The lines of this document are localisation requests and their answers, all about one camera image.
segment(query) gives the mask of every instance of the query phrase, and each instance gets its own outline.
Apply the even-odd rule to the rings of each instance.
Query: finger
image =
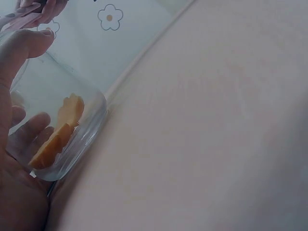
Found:
[[[14,32],[0,46],[0,85],[10,89],[13,78],[25,60],[41,56],[51,46],[53,40],[54,33],[49,30]]]
[[[37,20],[39,24],[46,23],[46,21],[51,17],[56,1],[57,0],[47,0],[46,5],[42,10],[42,17]]]
[[[66,4],[67,4],[66,0],[57,0],[57,3],[53,9],[51,16],[46,20],[45,23],[47,24],[50,23],[54,17],[58,16],[65,8]]]
[[[26,111],[20,106],[12,106],[11,128],[19,124],[26,116]]]
[[[20,7],[28,7],[31,6],[34,0],[19,0],[20,2]]]
[[[15,4],[15,10],[21,7],[21,0],[17,0]]]
[[[58,16],[66,7],[68,0],[63,0],[63,3],[61,4],[61,9],[56,13],[56,16]]]
[[[49,123],[50,117],[47,113],[40,113],[32,117],[9,136],[7,151],[13,156],[21,154]]]

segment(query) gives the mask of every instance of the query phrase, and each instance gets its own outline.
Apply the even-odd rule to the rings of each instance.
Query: peeled orange segment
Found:
[[[35,169],[44,169],[53,165],[55,157],[58,154],[58,149],[61,146],[61,139],[59,136],[54,136],[51,140],[46,141],[29,165]]]
[[[82,98],[74,93],[69,98],[65,98],[63,106],[58,112],[58,122],[55,129],[59,129],[63,124],[68,124],[74,130],[74,127],[78,126],[84,107]]]
[[[71,127],[64,124],[56,130],[49,139],[43,143],[38,152],[34,155],[29,165],[35,169],[44,169],[53,165],[55,157],[62,152],[71,137]]]

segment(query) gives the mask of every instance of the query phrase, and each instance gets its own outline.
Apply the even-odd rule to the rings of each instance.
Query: hand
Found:
[[[52,133],[51,128],[45,128],[50,122],[49,116],[41,113],[8,137],[10,127],[26,115],[21,107],[11,104],[12,80],[27,58],[42,55],[53,40],[54,33],[48,30],[20,30],[0,46],[0,230],[41,230],[47,217],[48,184],[32,178],[6,153],[6,148],[18,139],[20,143],[13,147],[16,152],[35,152]]]
[[[65,8],[68,0],[17,0],[17,8],[30,6],[34,2],[39,2],[42,6],[34,12],[42,13],[42,17],[27,25],[27,28],[37,27],[40,24],[50,23]]]

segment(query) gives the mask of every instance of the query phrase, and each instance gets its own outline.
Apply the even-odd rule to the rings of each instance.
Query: clear glass container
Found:
[[[0,43],[8,36],[0,35]],[[20,114],[14,117],[23,117],[24,111],[26,116],[10,129],[7,152],[29,172],[34,171],[37,177],[47,181],[59,180],[85,153],[102,126],[107,114],[104,95],[73,70],[57,63],[48,53],[24,63],[10,93],[12,112]],[[76,110],[76,101],[66,99],[64,103],[71,94],[71,99],[78,99],[78,116],[71,113]],[[81,104],[84,110],[80,113]],[[54,135],[55,128],[61,128],[58,111],[63,106],[67,112],[63,121],[78,119],[74,126],[70,126],[71,133],[66,136],[68,142],[62,139],[62,133]],[[43,160],[41,166],[31,164],[37,153]],[[52,163],[49,160],[46,164],[44,158],[52,159],[53,155]]]

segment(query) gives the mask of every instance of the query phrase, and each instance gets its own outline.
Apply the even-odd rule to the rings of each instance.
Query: white surface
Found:
[[[47,230],[307,230],[307,12],[197,1],[129,75]]]

